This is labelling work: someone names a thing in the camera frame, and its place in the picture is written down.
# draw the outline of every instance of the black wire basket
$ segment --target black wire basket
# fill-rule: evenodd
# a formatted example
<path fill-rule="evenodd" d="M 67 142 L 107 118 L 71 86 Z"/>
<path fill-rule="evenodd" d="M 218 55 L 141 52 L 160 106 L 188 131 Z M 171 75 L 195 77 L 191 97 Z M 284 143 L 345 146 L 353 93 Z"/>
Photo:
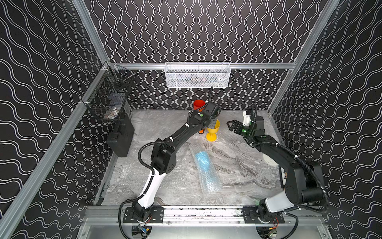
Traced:
<path fill-rule="evenodd" d="M 90 113 L 97 120 L 118 121 L 127 113 L 127 88 L 134 80 L 135 74 L 126 78 L 117 78 L 106 73 L 90 97 L 85 102 Z"/>

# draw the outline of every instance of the aluminum frame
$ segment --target aluminum frame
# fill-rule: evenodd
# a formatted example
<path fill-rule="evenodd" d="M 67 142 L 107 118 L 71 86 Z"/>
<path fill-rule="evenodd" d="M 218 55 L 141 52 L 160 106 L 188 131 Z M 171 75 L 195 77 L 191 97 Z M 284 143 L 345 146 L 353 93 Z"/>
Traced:
<path fill-rule="evenodd" d="M 83 101 L 89 100 L 90 95 L 97 87 L 107 69 L 108 66 L 105 63 L 82 97 Z M 28 180 L 21 188 L 15 200 L 5 212 L 3 218 L 0 221 L 0 238 L 9 239 L 12 236 L 21 218 L 25 214 L 36 193 L 40 189 L 46 176 L 52 169 L 54 163 L 68 142 L 74 129 L 77 127 L 78 122 L 81 120 L 85 111 L 86 106 L 82 102 L 79 102 L 69 118 L 66 120 L 60 132 L 50 144 L 48 150 L 45 152 L 37 166 L 34 168 L 32 174 L 29 176 Z"/>
<path fill-rule="evenodd" d="M 272 125 L 273 129 L 274 129 L 275 132 L 276 132 L 276 136 L 277 136 L 278 142 L 279 142 L 281 145 L 285 146 L 285 142 L 284 142 L 284 140 L 283 140 L 283 137 L 281 137 L 280 131 L 279 131 L 278 128 L 277 128 L 276 122 L 275 122 L 275 120 L 273 119 L 272 114 L 268 113 L 268 118 L 269 118 L 269 120 L 270 120 L 270 124 Z"/>
<path fill-rule="evenodd" d="M 340 0 L 328 0 L 326 2 L 323 10 L 320 12 L 319 17 L 316 20 L 316 23 L 311 29 L 308 37 L 306 38 L 303 46 L 301 47 L 300 52 L 298 53 L 295 59 L 296 67 L 293 70 L 288 71 L 280 88 L 278 89 L 275 97 L 273 98 L 273 101 L 270 104 L 268 109 L 268 112 L 270 114 L 273 114 L 275 112 L 282 97 L 284 96 L 285 92 L 288 90 L 288 87 L 292 83 L 297 72 L 300 70 L 301 66 L 305 62 L 306 58 L 308 57 L 308 54 L 312 50 L 314 44 L 317 42 L 318 37 L 321 35 L 322 30 L 328 23 L 329 18 L 333 14 L 334 10 L 337 8 L 339 2 Z"/>
<path fill-rule="evenodd" d="M 111 63 L 129 70 L 164 70 L 164 63 Z M 294 69 L 295 63 L 230 63 L 231 70 Z"/>
<path fill-rule="evenodd" d="M 163 223 L 148 223 L 147 226 L 273 226 L 267 224 L 246 224 L 241 216 L 242 206 L 163 206 Z M 85 212 L 82 226 L 118 225 L 119 206 L 89 206 Z M 321 214 L 309 210 L 291 212 L 298 216 L 299 225 L 325 226 Z M 285 223 L 290 226 L 295 219 L 284 215 Z M 124 226 L 136 226 L 138 223 L 122 223 Z"/>
<path fill-rule="evenodd" d="M 109 56 L 105 51 L 105 47 L 101 42 L 101 38 L 97 32 L 92 18 L 90 17 L 89 10 L 87 9 L 83 0 L 72 0 L 74 7 L 84 25 L 90 41 L 92 42 L 95 52 L 101 62 L 109 62 Z"/>
<path fill-rule="evenodd" d="M 97 196 L 94 199 L 93 205 L 98 203 L 100 197 L 105 196 L 107 188 L 110 186 L 110 179 L 112 178 L 115 164 L 117 163 L 118 156 L 113 152 L 109 164 L 107 166 L 104 178 L 102 179 L 101 185 L 99 186 Z"/>

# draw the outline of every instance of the bubble wrap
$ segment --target bubble wrap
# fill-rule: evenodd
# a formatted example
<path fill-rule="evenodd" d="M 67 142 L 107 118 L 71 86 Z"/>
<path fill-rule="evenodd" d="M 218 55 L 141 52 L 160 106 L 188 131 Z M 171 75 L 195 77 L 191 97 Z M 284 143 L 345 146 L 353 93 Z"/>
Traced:
<path fill-rule="evenodd" d="M 221 190 L 223 184 L 216 173 L 204 144 L 198 140 L 191 142 L 189 146 L 199 172 L 200 185 L 203 192 L 213 193 Z"/>
<path fill-rule="evenodd" d="M 242 111 L 222 111 L 217 140 L 209 142 L 206 133 L 193 135 L 176 153 L 176 167 L 163 180 L 154 199 L 155 205 L 256 205 L 258 201 L 282 191 L 278 166 L 268 164 L 261 152 L 249 147 L 243 137 L 229 131 L 225 122 L 243 120 Z M 267 111 L 258 111 L 264 117 L 265 131 L 276 134 Z M 183 110 L 136 110 L 131 122 L 134 138 L 127 157 L 118 158 L 102 205 L 119 205 L 135 198 L 142 191 L 150 170 L 137 159 L 138 150 L 157 138 L 166 138 L 178 130 L 187 119 Z M 223 188 L 215 193 L 204 193 L 200 176 L 189 144 L 201 141 L 216 169 Z M 152 146 L 142 153 L 150 163 Z"/>

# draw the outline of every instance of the white wire basket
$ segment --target white wire basket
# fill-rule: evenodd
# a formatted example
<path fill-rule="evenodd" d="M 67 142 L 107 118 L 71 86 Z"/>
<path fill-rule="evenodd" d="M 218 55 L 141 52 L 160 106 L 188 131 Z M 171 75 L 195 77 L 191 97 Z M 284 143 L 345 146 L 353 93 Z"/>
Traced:
<path fill-rule="evenodd" d="M 230 80 L 229 62 L 166 62 L 169 88 L 226 88 Z"/>

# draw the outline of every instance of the wall panel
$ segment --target wall panel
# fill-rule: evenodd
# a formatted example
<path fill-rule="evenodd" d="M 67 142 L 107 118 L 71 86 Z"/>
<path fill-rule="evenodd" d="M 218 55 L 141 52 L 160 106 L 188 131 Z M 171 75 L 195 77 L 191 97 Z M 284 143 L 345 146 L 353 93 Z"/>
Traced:
<path fill-rule="evenodd" d="M 111 130 L 85 112 L 12 238 L 76 238 L 112 155 Z"/>
<path fill-rule="evenodd" d="M 0 218 L 101 63 L 68 0 L 0 0 Z"/>
<path fill-rule="evenodd" d="M 320 162 L 335 239 L 381 238 L 382 1 L 343 0 L 274 113 L 286 145 Z"/>
<path fill-rule="evenodd" d="M 326 0 L 85 0 L 112 62 L 293 62 Z"/>

